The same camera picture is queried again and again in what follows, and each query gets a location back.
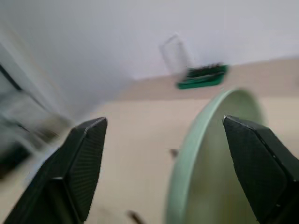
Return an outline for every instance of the white wall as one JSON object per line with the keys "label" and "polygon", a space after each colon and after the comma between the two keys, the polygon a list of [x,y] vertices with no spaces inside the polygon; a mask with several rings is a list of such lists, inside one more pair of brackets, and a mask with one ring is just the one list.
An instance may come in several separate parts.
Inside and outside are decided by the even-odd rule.
{"label": "white wall", "polygon": [[66,99],[95,101],[109,95],[102,82],[167,75],[159,45],[174,33],[194,65],[299,53],[297,0],[2,0],[0,6],[39,65],[69,93]]}

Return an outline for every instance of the light green bowl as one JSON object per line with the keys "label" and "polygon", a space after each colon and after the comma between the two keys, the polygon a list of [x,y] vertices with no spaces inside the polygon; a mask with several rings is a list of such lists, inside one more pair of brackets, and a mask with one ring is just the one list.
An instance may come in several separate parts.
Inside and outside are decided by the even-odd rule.
{"label": "light green bowl", "polygon": [[256,224],[235,174],[222,120],[225,115],[264,124],[246,90],[212,99],[194,120],[171,177],[166,224]]}

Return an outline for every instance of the green bowl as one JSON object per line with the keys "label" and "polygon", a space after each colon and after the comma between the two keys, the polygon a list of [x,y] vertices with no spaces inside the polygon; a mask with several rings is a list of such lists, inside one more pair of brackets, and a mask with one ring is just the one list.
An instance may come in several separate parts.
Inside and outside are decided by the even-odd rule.
{"label": "green bowl", "polygon": [[167,224],[256,224],[235,174],[222,120],[225,115],[264,124],[255,98],[229,90],[213,98],[195,118],[172,172]]}

